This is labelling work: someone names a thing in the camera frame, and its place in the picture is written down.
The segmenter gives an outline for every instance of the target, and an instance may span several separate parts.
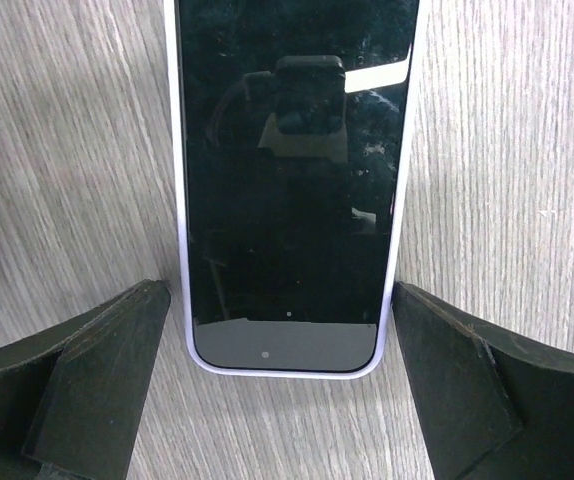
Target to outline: phone screen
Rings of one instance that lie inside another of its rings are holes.
[[[352,372],[374,355],[417,10],[178,3],[191,311],[205,362]]]

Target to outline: phone bezel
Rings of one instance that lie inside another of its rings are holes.
[[[172,128],[174,182],[176,188],[176,208],[178,221],[178,243],[180,250],[180,270],[182,287],[182,304],[185,323],[185,340],[192,359],[203,369],[221,375],[237,375],[251,377],[287,377],[287,378],[313,378],[330,380],[350,380],[370,373],[380,363],[385,349],[385,339],[388,320],[391,317],[391,296],[394,285],[394,274],[400,233],[402,229],[402,214],[404,208],[407,177],[411,156],[411,139],[415,125],[415,116],[419,96],[420,68],[425,53],[425,36],[427,29],[426,0],[419,0],[418,15],[416,18],[416,31],[414,34],[414,48],[409,69],[409,89],[404,118],[404,129],[401,142],[400,162],[396,193],[394,197],[393,223],[383,301],[381,304],[380,319],[377,325],[376,345],[371,360],[360,370],[352,372],[329,371],[300,371],[300,370],[260,370],[260,369],[234,369],[216,367],[201,358],[194,342],[194,321],[191,313],[191,297],[189,286],[189,252],[187,232],[187,209],[185,192],[185,163],[184,163],[184,112],[181,108],[181,70],[179,63],[180,44],[178,38],[178,11],[176,0],[164,0],[165,36],[167,44],[168,80],[170,90],[170,115]]]

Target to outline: black plastic part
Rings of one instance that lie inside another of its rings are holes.
[[[0,348],[0,479],[125,478],[169,304],[144,281]]]
[[[411,285],[393,309],[438,480],[574,478],[574,354]]]

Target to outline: phone frame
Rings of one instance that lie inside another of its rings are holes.
[[[182,303],[185,323],[185,341],[189,354],[203,369],[220,374],[249,377],[282,377],[282,378],[312,378],[327,380],[351,380],[370,373],[380,363],[385,350],[387,323],[391,311],[391,296],[394,285],[394,274],[400,233],[402,229],[402,216],[407,188],[407,177],[411,157],[411,139],[415,126],[415,116],[419,97],[420,69],[425,54],[425,37],[427,31],[428,7],[427,0],[419,0],[418,15],[416,17],[416,31],[414,33],[414,48],[409,68],[409,89],[407,92],[407,104],[405,108],[404,127],[400,149],[400,161],[398,165],[398,177],[396,193],[394,196],[393,223],[389,254],[387,258],[387,270],[385,274],[385,287],[380,311],[380,319],[377,325],[376,347],[374,354],[367,365],[354,372],[334,373],[315,371],[283,371],[283,370],[241,370],[233,368],[216,367],[204,361],[196,350],[194,343],[194,322],[191,312],[191,295],[189,284],[189,251],[187,230],[187,206],[185,189],[185,165],[184,165],[184,137],[185,118],[184,109],[181,107],[181,71],[182,64],[179,62],[181,49],[180,37],[177,34],[179,13],[176,10],[176,0],[164,0],[165,37],[167,43],[167,65],[169,80],[169,99],[171,114],[171,134],[173,144],[174,182],[176,188],[176,208],[178,220],[178,243],[180,250],[180,272],[182,287]]]

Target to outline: wood grain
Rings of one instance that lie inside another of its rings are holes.
[[[574,351],[574,1],[437,3],[428,42],[398,276]],[[161,2],[0,1],[0,345],[165,278],[130,478],[431,478],[393,331],[352,382],[190,361],[168,113]]]

